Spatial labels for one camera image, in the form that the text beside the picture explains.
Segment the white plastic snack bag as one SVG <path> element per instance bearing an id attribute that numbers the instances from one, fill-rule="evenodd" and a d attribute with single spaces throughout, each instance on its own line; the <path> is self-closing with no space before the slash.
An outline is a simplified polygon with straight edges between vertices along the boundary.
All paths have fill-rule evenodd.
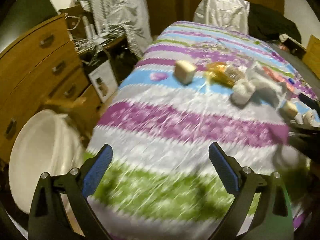
<path id="1" fill-rule="evenodd" d="M 273 108 L 281 106 L 288 92 L 284 81 L 274 81 L 257 62 L 247 68 L 246 77 L 255 86 L 255 91 L 264 101 L 269 103 Z"/>

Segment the brown wooden dresser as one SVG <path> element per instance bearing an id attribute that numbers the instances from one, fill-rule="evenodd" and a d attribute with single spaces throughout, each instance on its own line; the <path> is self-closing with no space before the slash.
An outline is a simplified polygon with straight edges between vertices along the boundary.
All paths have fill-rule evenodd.
<path id="1" fill-rule="evenodd" d="M 101 102 L 85 75 L 65 15 L 33 27 L 1 52 L 1 161 L 9 163 L 14 142 L 47 99 Z"/>

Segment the black bedding pile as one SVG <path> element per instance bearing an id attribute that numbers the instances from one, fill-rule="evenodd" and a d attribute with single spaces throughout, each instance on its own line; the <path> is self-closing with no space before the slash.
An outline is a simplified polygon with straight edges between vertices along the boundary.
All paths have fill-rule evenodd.
<path id="1" fill-rule="evenodd" d="M 287 34 L 299 43 L 302 41 L 293 21 L 275 10 L 254 3 L 249 8 L 248 34 L 262 41 L 278 40 L 281 34 Z"/>

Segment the red flat packet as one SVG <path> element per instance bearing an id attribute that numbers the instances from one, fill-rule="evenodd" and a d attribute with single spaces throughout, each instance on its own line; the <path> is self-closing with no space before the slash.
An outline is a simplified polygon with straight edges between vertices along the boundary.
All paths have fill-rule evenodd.
<path id="1" fill-rule="evenodd" d="M 270 68 L 263 66 L 264 72 L 274 81 L 278 83 L 285 83 L 287 89 L 291 92 L 294 91 L 294 87 L 289 81 L 287 81 L 285 78 L 283 78 L 281 75 L 279 75 L 277 72 L 274 70 L 271 70 Z"/>

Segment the colourful striped bedspread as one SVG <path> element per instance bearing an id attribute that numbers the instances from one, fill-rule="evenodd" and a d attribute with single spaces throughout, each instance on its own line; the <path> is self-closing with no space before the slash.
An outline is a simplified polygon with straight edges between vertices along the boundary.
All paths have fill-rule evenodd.
<path id="1" fill-rule="evenodd" d="M 197 67 L 192 83 L 174 76 L 178 60 Z M 299 93 L 319 96 L 263 41 L 200 23 L 168 26 L 120 85 L 87 148 L 87 157 L 104 144 L 113 148 L 112 163 L 88 198 L 112 236 L 207 239 L 233 201 L 210 162 L 212 142 L 262 174 L 295 174 L 305 165 L 304 156 L 284 142 L 288 127 L 278 108 L 258 94 L 236 107 L 230 88 L 204 76 L 212 62 L 241 70 L 257 62 L 274 70 L 293 85 L 291 100 L 300 113 L 308 107 Z"/>

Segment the white wifi router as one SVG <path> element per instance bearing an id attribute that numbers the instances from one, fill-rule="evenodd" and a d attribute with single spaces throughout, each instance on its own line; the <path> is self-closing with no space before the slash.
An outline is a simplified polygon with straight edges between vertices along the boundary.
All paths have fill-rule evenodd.
<path id="1" fill-rule="evenodd" d="M 93 24 L 89 24 L 86 16 L 77 16 L 78 22 L 74 29 L 80 26 L 80 23 L 84 24 L 85 38 L 73 38 L 76 52 L 78 54 L 96 50 L 100 52 L 103 50 L 103 45 L 109 40 L 109 32 L 97 33 Z"/>

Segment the light wooden furniture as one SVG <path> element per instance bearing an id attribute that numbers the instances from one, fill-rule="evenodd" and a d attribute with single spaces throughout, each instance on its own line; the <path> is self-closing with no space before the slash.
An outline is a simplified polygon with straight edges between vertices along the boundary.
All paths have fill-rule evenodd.
<path id="1" fill-rule="evenodd" d="M 320 70 L 320 41 L 314 35 L 310 36 L 303 62 L 319 77 Z"/>

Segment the grey striped hanging cloth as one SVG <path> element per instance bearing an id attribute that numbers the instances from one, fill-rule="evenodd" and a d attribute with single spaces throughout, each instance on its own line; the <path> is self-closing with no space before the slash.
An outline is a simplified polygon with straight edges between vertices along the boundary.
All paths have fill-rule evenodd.
<path id="1" fill-rule="evenodd" d="M 141 58 L 152 42 L 146 0 L 74 0 L 93 14 L 102 37 L 125 35 L 129 49 Z"/>

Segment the white plastic bucket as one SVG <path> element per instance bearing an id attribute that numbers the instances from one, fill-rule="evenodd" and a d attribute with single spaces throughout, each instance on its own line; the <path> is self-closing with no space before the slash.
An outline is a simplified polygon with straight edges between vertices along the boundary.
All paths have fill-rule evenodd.
<path id="1" fill-rule="evenodd" d="M 58 176 L 80 167 L 84 150 L 67 114 L 47 109 L 31 117 L 19 132 L 9 161 L 10 190 L 19 209 L 29 213 L 41 174 Z"/>

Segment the wooden chair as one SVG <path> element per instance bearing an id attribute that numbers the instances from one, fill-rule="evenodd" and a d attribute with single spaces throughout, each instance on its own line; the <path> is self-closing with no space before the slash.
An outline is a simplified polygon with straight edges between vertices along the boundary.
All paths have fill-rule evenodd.
<path id="1" fill-rule="evenodd" d="M 93 128 L 99 120 L 99 103 L 94 103 L 88 97 L 79 97 L 74 101 L 66 99 L 47 99 L 42 109 L 50 109 L 59 114 L 67 114 L 80 135 L 87 141 L 91 139 Z"/>

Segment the beige sponge cube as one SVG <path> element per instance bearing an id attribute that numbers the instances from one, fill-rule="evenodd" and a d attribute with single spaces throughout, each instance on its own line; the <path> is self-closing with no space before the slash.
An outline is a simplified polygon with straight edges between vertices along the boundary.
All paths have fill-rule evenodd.
<path id="1" fill-rule="evenodd" d="M 183 85 L 192 83 L 197 67 L 185 60 L 175 62 L 174 76 Z"/>
<path id="2" fill-rule="evenodd" d="M 286 100 L 281 107 L 282 111 L 291 119 L 294 119 L 298 114 L 298 109 L 294 103 Z"/>

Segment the black flat screen television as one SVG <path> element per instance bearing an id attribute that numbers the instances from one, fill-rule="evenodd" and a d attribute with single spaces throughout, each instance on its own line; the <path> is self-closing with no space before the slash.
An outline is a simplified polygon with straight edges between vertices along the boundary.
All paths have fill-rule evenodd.
<path id="1" fill-rule="evenodd" d="M 56 15 L 50 0 L 16 0 L 1 23 L 1 51 L 29 29 Z"/>

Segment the small crumpled paper ball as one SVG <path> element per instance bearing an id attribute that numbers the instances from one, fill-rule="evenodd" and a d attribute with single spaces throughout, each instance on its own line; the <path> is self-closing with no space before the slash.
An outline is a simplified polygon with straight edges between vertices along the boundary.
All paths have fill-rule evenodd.
<path id="1" fill-rule="evenodd" d="M 309 110 L 306 113 L 302 115 L 303 124 L 308 126 L 314 126 L 315 125 L 315 116 L 313 114 L 313 111 Z"/>

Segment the white product box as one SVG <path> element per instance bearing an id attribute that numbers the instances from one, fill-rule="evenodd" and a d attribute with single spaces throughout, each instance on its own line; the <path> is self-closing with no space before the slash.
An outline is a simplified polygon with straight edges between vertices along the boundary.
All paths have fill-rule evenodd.
<path id="1" fill-rule="evenodd" d="M 88 76 L 102 103 L 105 103 L 118 89 L 110 60 L 103 62 Z"/>

